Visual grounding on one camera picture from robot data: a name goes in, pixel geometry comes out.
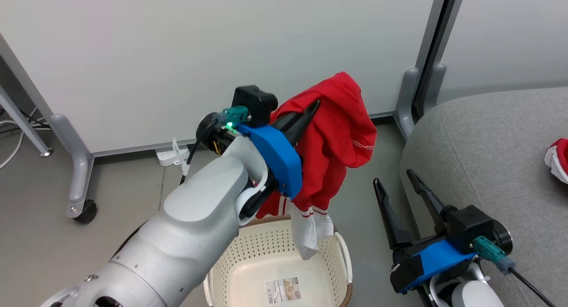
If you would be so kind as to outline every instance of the black wheel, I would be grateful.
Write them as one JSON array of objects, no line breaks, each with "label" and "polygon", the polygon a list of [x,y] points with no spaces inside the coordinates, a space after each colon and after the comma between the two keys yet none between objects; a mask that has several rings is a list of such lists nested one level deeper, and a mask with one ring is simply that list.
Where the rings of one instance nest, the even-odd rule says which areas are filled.
[{"label": "black wheel", "polygon": [[92,200],[86,200],[85,204],[83,205],[83,212],[81,215],[73,218],[75,222],[79,222],[80,224],[88,224],[95,218],[97,215],[97,204]]}]

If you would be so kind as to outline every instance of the grey sofa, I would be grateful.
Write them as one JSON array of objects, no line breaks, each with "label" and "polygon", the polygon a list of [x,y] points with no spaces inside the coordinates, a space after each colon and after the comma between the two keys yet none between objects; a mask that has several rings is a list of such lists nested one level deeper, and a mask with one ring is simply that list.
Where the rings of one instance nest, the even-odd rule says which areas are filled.
[{"label": "grey sofa", "polygon": [[[474,95],[438,105],[412,131],[400,176],[421,236],[434,225],[414,194],[414,169],[444,204],[475,205],[513,236],[517,270],[556,306],[568,306],[568,185],[544,164],[568,137],[568,87]],[[545,304],[517,279],[485,262],[506,307]]]}]

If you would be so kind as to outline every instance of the white partition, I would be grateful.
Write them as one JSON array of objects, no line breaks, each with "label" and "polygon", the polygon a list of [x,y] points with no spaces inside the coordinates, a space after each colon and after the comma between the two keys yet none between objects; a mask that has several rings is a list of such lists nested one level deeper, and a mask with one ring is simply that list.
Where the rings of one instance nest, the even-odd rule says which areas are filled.
[{"label": "white partition", "polygon": [[567,0],[463,0],[441,63],[438,102],[568,85]]},{"label": "white partition", "polygon": [[433,0],[0,0],[0,33],[91,153],[193,139],[256,84],[280,102],[339,71],[395,110]]}]

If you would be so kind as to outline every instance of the metal frame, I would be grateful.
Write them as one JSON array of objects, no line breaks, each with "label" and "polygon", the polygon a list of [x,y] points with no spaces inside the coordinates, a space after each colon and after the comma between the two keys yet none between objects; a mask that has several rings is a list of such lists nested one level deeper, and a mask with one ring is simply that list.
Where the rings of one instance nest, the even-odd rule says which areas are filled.
[{"label": "metal frame", "polygon": [[51,155],[53,149],[51,147],[47,147],[43,140],[37,135],[35,129],[28,123],[24,115],[20,113],[14,101],[8,96],[6,91],[4,91],[3,87],[0,87],[0,105],[4,107],[6,112],[12,117],[12,119],[18,124],[18,126],[22,129],[25,135],[30,139],[32,143],[34,143],[35,147],[39,149],[39,153],[41,157],[48,157]]},{"label": "metal frame", "polygon": [[461,3],[462,0],[444,0],[434,40],[432,40],[432,47],[428,53],[414,96],[414,107],[419,117],[422,117],[438,103],[438,94],[444,81],[444,75],[446,75],[446,65],[441,63],[442,55],[446,49],[446,44],[448,44]]},{"label": "metal frame", "polygon": [[438,31],[438,22],[444,10],[445,1],[446,0],[434,0],[432,2],[430,16],[428,16],[428,22],[426,23],[426,29],[424,30],[416,64],[414,68],[406,70],[402,78],[394,118],[405,140],[408,139],[408,135],[410,135],[410,132],[412,132],[414,128],[412,104],[414,102],[416,89],[418,89],[420,76],[423,74],[426,63],[428,62],[430,49],[432,48]]},{"label": "metal frame", "polygon": [[81,141],[79,134],[73,129],[65,115],[51,115],[49,121],[55,135],[73,159],[73,176],[71,177],[71,189],[65,215],[69,218],[75,218],[83,212],[83,205],[87,199],[87,188],[93,171],[94,157],[89,153],[87,146]]},{"label": "metal frame", "polygon": [[[49,106],[43,97],[41,97],[37,87],[35,87],[30,76],[28,76],[23,66],[20,64],[20,61],[8,46],[2,34],[0,34],[0,56],[2,56],[6,65],[8,65],[12,73],[14,73],[14,76],[30,96],[30,99],[32,99],[40,113],[44,115],[46,119],[49,119],[51,129],[53,129],[55,135],[57,135],[65,149],[67,149],[67,152],[71,154],[71,158],[73,159],[73,176],[71,177],[71,188],[65,214],[69,218],[75,218],[83,212],[83,204],[86,200],[87,187],[89,186],[91,171],[93,169],[93,155],[89,153],[89,150],[85,147],[85,144],[81,141],[81,138],[67,120],[67,117],[51,112],[51,109],[49,109]],[[0,87],[0,104],[4,106],[9,115],[22,128],[22,131],[26,133],[32,143],[40,150],[41,156],[51,154],[51,149],[37,136],[36,131],[23,118],[20,111],[18,111],[12,100],[6,95],[2,87]]]}]

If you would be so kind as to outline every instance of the sticker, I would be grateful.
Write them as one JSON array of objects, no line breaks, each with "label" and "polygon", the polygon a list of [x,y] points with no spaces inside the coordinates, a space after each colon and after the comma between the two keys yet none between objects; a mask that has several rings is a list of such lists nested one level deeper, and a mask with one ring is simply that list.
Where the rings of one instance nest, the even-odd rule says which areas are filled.
[{"label": "sticker", "polygon": [[264,283],[268,305],[302,299],[298,277],[282,278]]}]

